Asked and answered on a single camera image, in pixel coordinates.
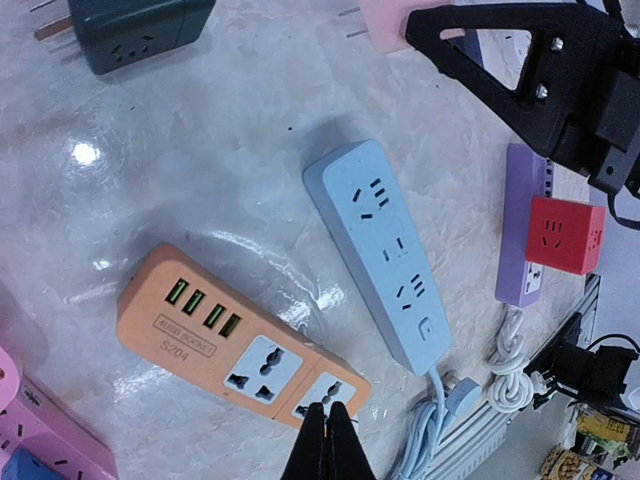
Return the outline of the pink charger plug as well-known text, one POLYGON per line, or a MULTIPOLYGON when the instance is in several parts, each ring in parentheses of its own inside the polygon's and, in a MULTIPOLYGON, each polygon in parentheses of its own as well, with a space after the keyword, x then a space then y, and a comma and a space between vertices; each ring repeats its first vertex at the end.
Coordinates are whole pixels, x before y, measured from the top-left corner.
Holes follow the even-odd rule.
POLYGON ((338 14, 344 17, 361 13, 374 48, 381 54, 408 49, 405 39, 409 14, 414 10, 425 10, 453 5, 447 0, 365 0, 338 14))

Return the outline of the red cube socket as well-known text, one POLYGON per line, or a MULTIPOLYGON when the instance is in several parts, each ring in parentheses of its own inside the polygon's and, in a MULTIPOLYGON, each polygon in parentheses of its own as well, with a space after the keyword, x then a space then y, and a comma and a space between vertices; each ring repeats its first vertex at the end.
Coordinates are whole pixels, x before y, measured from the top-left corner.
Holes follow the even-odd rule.
POLYGON ((596 269, 604 240, 606 209, 548 197, 534 197, 525 257, 563 272, 596 269))

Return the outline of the white plug adapter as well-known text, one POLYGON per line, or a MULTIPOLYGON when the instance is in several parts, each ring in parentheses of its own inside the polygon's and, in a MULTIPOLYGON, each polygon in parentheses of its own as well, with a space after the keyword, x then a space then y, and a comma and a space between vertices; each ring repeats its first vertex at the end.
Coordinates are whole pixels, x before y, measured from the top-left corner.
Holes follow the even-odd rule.
POLYGON ((466 30, 459 38, 463 52, 510 90, 519 84, 531 33, 525 30, 466 30))

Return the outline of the light blue power strip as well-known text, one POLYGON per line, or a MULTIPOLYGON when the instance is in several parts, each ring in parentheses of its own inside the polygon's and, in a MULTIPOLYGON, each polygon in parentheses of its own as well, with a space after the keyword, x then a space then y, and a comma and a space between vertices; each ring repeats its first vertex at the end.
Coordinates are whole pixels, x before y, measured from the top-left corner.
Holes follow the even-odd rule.
POLYGON ((303 182, 394 360, 416 376, 434 371, 452 333, 380 144, 345 144, 308 166, 303 182))

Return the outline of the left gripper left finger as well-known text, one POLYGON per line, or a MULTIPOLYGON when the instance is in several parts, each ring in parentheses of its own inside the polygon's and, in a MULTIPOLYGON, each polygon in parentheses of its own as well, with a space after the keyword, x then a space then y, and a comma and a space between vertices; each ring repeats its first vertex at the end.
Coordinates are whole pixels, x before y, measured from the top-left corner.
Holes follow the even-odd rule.
POLYGON ((326 477, 325 415, 321 403, 311 403, 282 474, 283 480, 320 480, 326 477))

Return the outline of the orange power strip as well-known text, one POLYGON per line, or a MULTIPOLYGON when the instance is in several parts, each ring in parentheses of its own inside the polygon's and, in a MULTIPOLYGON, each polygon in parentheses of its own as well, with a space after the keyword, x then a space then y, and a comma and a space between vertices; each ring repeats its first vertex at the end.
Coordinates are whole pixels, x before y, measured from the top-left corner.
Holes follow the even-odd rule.
POLYGON ((231 403, 294 428, 308 407, 356 415, 372 387, 315 344, 164 244, 117 302, 117 337, 145 360, 231 403))

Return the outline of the blue plug adapter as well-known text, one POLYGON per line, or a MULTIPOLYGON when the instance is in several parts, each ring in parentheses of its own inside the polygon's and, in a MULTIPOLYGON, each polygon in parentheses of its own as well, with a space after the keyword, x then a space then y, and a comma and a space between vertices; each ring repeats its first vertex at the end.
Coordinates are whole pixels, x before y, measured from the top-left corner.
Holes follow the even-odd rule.
POLYGON ((16 450, 1 473, 2 480, 64 480, 64 477, 40 462, 24 449, 16 450))

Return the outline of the purple power strip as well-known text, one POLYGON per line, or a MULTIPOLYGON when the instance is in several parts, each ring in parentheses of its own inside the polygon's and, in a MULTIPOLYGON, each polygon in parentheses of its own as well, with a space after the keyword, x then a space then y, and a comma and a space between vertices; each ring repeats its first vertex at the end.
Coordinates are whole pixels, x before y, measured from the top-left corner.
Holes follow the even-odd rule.
POLYGON ((512 143, 506 152, 505 199, 495 298, 527 307, 540 298, 544 267, 526 259, 532 202, 553 193, 554 167, 528 146, 512 143))

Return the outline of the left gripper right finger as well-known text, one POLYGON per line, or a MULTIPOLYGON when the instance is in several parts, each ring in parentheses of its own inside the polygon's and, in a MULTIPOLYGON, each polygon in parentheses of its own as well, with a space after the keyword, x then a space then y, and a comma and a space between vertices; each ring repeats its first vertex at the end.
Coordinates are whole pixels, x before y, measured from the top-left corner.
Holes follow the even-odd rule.
POLYGON ((375 480, 353 422, 341 402, 331 406, 326 425, 326 474, 333 480, 375 480))

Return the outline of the dark green cube socket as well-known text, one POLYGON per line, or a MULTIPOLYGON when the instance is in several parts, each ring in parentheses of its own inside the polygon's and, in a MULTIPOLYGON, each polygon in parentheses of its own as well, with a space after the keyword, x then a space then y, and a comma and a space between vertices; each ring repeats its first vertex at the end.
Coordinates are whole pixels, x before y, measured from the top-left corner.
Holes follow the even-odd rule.
POLYGON ((104 75, 195 42, 215 0, 72 0, 69 14, 43 25, 45 40, 73 30, 91 71, 104 75))

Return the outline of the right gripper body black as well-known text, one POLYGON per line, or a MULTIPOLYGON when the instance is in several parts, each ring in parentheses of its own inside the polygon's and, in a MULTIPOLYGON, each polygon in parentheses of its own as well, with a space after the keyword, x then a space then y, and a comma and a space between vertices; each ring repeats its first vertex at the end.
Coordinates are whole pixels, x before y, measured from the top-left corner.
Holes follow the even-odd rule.
POLYGON ((587 4, 445 5, 411 11, 405 38, 534 152, 604 193, 638 194, 639 40, 620 16, 587 4), (517 86, 442 39, 451 29, 530 33, 517 86))

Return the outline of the pink triangular socket base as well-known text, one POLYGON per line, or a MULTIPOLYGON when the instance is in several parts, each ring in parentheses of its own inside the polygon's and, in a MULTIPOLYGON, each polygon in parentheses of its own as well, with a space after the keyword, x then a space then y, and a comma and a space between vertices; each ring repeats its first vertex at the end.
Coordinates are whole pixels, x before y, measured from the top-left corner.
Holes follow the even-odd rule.
POLYGON ((23 449, 65 479, 117 479, 113 453, 24 380, 1 411, 1 464, 23 449))

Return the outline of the pink square plug adapter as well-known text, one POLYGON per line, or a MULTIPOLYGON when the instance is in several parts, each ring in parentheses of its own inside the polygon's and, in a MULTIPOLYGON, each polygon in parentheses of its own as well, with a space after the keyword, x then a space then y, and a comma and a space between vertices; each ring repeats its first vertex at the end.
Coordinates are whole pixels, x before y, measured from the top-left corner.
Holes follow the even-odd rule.
POLYGON ((0 408, 5 410, 18 394, 23 368, 20 359, 4 347, 0 348, 0 371, 0 408))

